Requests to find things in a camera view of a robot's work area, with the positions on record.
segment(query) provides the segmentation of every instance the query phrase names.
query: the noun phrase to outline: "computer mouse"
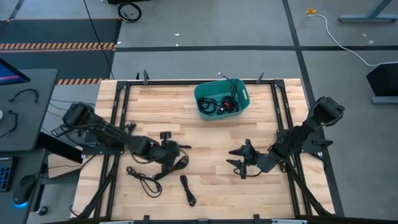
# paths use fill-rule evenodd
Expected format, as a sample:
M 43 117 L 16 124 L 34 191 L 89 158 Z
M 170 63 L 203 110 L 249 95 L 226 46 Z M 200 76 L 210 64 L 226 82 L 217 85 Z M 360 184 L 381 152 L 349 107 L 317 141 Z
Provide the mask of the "computer mouse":
M 25 177 L 23 177 L 14 190 L 14 203 L 16 205 L 23 205 L 24 203 L 26 203 L 32 195 L 35 184 L 35 175 L 26 175 Z

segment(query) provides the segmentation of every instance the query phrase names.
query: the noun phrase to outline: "monitor screen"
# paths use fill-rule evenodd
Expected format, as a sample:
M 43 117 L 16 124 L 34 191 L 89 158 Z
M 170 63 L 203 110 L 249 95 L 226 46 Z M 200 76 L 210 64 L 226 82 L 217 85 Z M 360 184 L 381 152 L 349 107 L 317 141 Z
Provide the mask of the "monitor screen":
M 29 81 L 30 79 L 28 77 L 0 59 L 0 85 L 10 85 Z

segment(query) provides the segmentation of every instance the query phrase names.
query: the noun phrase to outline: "teal basket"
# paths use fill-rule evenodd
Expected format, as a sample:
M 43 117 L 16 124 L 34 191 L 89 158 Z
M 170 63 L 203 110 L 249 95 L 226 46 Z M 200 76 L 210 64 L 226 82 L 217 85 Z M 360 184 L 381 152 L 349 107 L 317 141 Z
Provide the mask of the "teal basket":
M 217 112 L 214 112 L 212 114 L 205 114 L 202 111 L 200 111 L 199 105 L 198 105 L 199 98 L 206 97 L 206 98 L 213 98 L 216 101 L 221 101 L 222 97 L 231 95 L 232 84 L 229 80 L 232 83 L 235 83 L 236 80 L 238 81 L 238 83 L 236 85 L 236 89 L 238 90 L 239 94 L 236 94 L 235 98 L 238 99 L 238 97 L 239 97 L 239 111 L 232 112 L 232 113 L 225 112 L 223 114 L 217 114 Z M 195 88 L 194 95 L 195 95 L 195 99 L 197 102 L 197 107 L 198 107 L 200 117 L 203 120 L 214 121 L 217 119 L 224 119 L 224 118 L 229 118 L 232 116 L 237 116 L 237 115 L 241 114 L 249 106 L 250 98 L 249 98 L 248 90 L 246 89 L 244 82 L 237 78 L 231 78 L 229 80 L 220 80 L 220 81 L 214 81 L 214 82 L 209 82 L 209 83 L 203 83 L 203 84 L 198 85 Z

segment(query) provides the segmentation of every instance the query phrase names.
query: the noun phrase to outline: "floor tape line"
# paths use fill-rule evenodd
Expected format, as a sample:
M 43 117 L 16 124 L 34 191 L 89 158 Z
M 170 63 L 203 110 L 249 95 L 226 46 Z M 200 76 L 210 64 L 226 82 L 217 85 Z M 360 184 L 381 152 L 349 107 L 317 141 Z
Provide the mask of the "floor tape line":
M 116 47 L 116 43 L 103 42 L 101 46 L 104 50 L 112 50 Z M 76 50 L 90 49 L 101 50 L 101 46 L 97 42 L 88 43 L 2 43 L 0 50 Z
M 57 85 L 90 85 L 101 84 L 102 80 L 109 80 L 108 78 L 70 78 L 60 79 Z
M 100 17 L 100 18 L 91 18 L 92 20 L 121 20 L 120 17 Z M 68 21 L 68 20 L 89 20 L 89 18 L 35 18 L 35 19 L 8 19 L 7 21 Z

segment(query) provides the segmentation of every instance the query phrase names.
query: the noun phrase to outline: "gray floor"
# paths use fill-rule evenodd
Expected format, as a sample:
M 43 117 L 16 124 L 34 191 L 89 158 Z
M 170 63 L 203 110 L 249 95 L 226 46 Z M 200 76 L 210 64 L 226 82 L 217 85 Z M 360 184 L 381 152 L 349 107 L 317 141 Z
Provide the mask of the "gray floor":
M 334 45 L 325 32 L 325 21 L 307 18 L 310 0 L 289 0 L 301 45 Z M 318 0 L 313 7 L 327 16 L 330 31 L 343 45 L 397 45 L 396 24 L 339 24 L 340 14 L 366 13 L 377 0 Z M 16 1 L 0 7 L 9 15 Z M 114 17 L 115 8 L 100 0 L 89 0 L 93 17 Z M 142 19 L 123 24 L 119 47 L 168 47 L 204 45 L 284 45 L 291 46 L 287 19 L 278 0 L 153 0 L 138 3 Z M 25 0 L 17 18 L 86 17 L 81 1 Z M 387 13 L 398 13 L 393 1 Z M 358 52 L 370 63 L 398 60 L 398 52 Z M 348 52 L 304 52 L 315 97 L 331 96 L 345 106 L 345 117 L 334 127 L 325 128 L 331 161 L 347 217 L 398 220 L 398 165 L 396 158 L 398 107 L 374 106 L 366 75 L 373 69 Z M 216 78 L 217 72 L 231 77 L 301 78 L 295 52 L 279 51 L 196 51 L 196 52 L 117 52 L 113 72 L 117 79 L 135 78 L 146 69 L 154 78 Z M 94 102 L 97 85 L 56 86 L 54 98 Z M 60 123 L 48 115 L 44 128 Z M 51 202 L 52 194 L 73 195 L 76 185 L 54 185 L 45 191 L 49 215 L 30 217 L 29 223 L 65 220 L 73 197 Z

